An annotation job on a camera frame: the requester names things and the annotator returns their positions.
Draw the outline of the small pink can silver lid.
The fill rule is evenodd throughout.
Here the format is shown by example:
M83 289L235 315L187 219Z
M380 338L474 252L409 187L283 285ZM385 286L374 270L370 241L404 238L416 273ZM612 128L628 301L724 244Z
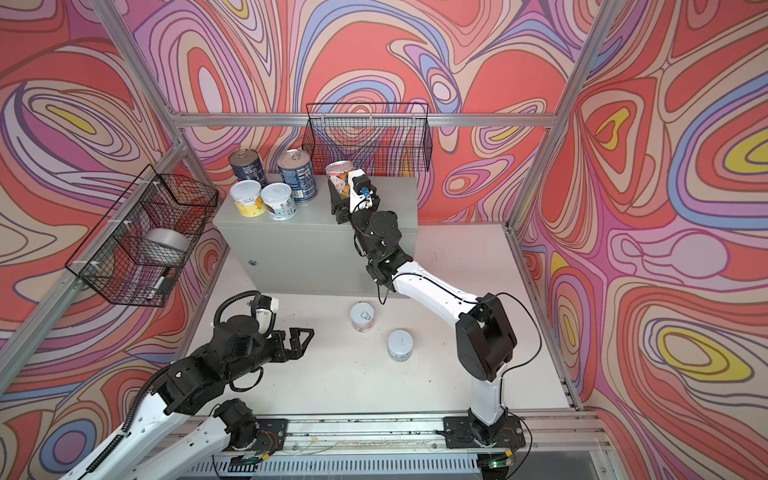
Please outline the small pink can silver lid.
M350 186L348 183L348 175L353 170L354 164L348 160L330 163L325 168L328 179L341 198L349 197Z

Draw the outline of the tall light blue can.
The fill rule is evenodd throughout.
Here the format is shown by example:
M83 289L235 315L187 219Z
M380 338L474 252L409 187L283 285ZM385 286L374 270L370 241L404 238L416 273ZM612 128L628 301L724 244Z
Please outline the tall light blue can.
M308 202L317 195L317 187L310 155L303 149L286 150L277 160L277 167L285 184L291 188L296 202Z

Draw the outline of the small white can pull tab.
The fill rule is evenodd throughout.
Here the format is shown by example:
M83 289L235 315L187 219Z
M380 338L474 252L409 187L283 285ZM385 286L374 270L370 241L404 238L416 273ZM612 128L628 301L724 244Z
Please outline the small white can pull tab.
M350 310L350 320L358 332L367 332L375 325L375 310L368 302L357 302Z

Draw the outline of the small yellow can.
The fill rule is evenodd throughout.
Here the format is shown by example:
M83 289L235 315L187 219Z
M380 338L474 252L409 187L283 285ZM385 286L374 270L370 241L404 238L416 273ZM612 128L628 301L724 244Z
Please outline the small yellow can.
M256 180L241 180L230 189L236 209L244 217L258 217L266 208L261 198L262 185Z

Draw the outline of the tall dark blue can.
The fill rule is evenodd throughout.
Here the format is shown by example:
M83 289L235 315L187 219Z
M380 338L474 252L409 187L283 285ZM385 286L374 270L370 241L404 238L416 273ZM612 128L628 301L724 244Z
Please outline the tall dark blue can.
M238 181L257 181L262 187L268 184L261 156L254 149L240 149L232 152L228 161Z

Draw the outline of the small white blue can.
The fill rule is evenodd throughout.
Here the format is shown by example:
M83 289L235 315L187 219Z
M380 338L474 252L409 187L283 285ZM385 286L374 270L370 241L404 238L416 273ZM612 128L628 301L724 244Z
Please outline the small white blue can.
M387 339L389 357L395 362L405 362L410 359L414 349L412 335L402 329L393 331Z

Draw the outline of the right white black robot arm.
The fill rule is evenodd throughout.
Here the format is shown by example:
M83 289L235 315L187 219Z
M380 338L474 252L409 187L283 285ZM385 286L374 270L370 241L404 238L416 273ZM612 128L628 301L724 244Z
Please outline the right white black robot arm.
M466 415L444 418L441 432L450 448L492 447L506 433L520 435L503 400L503 379L518 369L517 336L503 305L502 293L482 296L460 290L422 267L400 246L398 216L380 207L370 177L361 170L345 174L346 194L334 177L326 180L331 213L353 231L353 246L364 259L379 301L390 292L416 301L445 321L455 333L459 363L472 378L472 402Z

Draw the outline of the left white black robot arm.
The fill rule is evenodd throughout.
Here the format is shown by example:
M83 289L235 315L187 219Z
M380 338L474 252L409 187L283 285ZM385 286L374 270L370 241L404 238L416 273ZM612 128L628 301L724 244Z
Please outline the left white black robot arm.
M67 479L177 479L226 451L259 465L284 447L287 423L260 420L236 395L236 380L262 377L270 363L301 359L315 332L275 327L276 299L236 294L214 313L210 341L155 372L139 389L123 423Z

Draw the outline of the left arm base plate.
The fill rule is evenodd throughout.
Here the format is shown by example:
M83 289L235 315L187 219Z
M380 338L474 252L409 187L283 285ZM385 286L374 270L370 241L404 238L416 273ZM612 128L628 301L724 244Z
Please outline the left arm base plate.
M240 450L261 454L282 450L287 435L287 427L288 420L284 418L251 421L241 431L243 445Z

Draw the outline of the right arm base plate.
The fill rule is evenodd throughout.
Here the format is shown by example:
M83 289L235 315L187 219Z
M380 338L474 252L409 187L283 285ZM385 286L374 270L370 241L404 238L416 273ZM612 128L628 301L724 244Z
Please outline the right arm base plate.
M437 432L449 449L506 448L516 451L527 444L521 419L502 415L495 423L486 425L471 413L443 418L443 429Z

